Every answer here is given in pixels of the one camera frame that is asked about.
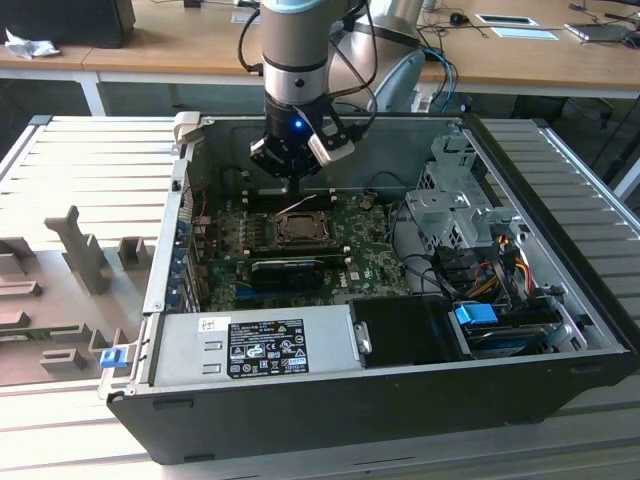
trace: computer case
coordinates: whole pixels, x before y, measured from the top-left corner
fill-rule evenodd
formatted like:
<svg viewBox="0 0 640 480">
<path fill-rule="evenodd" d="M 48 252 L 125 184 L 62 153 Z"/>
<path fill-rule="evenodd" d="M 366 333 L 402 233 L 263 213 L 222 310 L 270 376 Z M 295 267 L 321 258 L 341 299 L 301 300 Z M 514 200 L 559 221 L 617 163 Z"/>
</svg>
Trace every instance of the computer case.
<svg viewBox="0 0 640 480">
<path fill-rule="evenodd" d="M 131 0 L 4 0 L 0 2 L 1 36 L 5 29 L 29 40 L 120 48 L 136 21 Z"/>
</svg>

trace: motherboard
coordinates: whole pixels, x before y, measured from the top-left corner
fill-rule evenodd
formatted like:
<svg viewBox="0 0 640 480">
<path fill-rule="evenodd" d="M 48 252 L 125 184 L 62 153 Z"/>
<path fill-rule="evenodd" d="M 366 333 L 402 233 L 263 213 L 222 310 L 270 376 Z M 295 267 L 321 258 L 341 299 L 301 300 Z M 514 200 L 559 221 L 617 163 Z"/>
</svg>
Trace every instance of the motherboard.
<svg viewBox="0 0 640 480">
<path fill-rule="evenodd" d="M 336 305 L 409 293 L 387 241 L 387 214 L 375 196 L 332 194 L 326 210 L 307 210 L 320 205 L 307 198 L 315 202 L 286 212 L 256 212 L 246 200 L 210 212 L 211 248 L 204 258 L 210 311 Z"/>
</svg>

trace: blue latch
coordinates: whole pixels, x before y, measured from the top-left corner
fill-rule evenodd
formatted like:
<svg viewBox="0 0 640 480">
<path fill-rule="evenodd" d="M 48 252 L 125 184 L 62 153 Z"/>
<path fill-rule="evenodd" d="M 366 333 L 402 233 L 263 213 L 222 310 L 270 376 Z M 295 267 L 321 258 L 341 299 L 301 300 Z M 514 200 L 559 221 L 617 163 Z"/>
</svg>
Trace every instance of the blue latch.
<svg viewBox="0 0 640 480">
<path fill-rule="evenodd" d="M 129 347 L 107 348 L 100 355 L 100 367 L 124 368 L 127 366 L 127 352 Z"/>
<path fill-rule="evenodd" d="M 460 325 L 498 323 L 496 312 L 488 303 L 465 303 L 455 309 L 455 314 Z"/>
</svg>

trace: sticker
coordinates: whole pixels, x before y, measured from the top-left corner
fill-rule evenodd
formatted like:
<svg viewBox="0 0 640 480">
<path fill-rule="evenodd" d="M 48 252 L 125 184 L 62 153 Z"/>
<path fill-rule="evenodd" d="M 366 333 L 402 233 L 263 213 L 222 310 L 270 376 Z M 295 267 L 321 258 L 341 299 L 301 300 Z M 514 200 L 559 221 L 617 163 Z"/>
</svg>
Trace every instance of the sticker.
<svg viewBox="0 0 640 480">
<path fill-rule="evenodd" d="M 230 322 L 231 317 L 202 317 L 198 319 L 198 332 L 224 332 Z"/>
<path fill-rule="evenodd" d="M 0 342 L 22 342 L 24 340 L 29 340 L 29 337 L 26 335 L 4 335 L 0 337 Z"/>
<path fill-rule="evenodd" d="M 309 371 L 302 319 L 228 323 L 227 327 L 229 377 L 252 378 Z"/>
</svg>

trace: floor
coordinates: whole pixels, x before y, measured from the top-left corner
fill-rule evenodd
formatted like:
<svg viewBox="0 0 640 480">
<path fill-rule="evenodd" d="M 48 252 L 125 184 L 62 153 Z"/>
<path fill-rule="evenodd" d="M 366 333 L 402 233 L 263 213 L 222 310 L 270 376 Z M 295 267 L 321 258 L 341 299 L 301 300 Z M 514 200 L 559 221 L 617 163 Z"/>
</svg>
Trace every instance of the floor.
<svg viewBox="0 0 640 480">
<path fill-rule="evenodd" d="M 172 116 L 180 110 L 207 113 L 261 113 L 263 92 L 260 87 L 180 85 L 183 106 L 173 108 L 166 85 L 122 84 L 104 85 L 104 95 L 112 115 Z M 515 97 L 508 95 L 457 95 L 449 111 L 459 111 L 461 104 L 469 104 L 481 117 L 509 118 Z M 613 100 L 611 119 L 602 124 L 600 113 L 609 110 L 603 102 L 590 99 L 571 99 L 565 103 L 561 116 L 552 126 L 574 151 L 591 163 L 603 143 L 627 113 L 632 101 Z M 536 99 L 543 108 L 553 107 L 552 99 Z M 35 114 L 88 115 L 89 110 L 80 86 L 72 82 L 35 80 L 0 81 L 0 158 L 13 144 L 29 119 Z M 604 152 L 595 167 L 602 175 L 631 137 L 640 129 L 640 107 L 636 108 L 615 140 Z M 632 156 L 628 168 L 640 157 L 640 149 Z M 621 172 L 613 186 L 624 175 Z M 629 206 L 640 211 L 640 191 L 629 199 Z"/>
</svg>

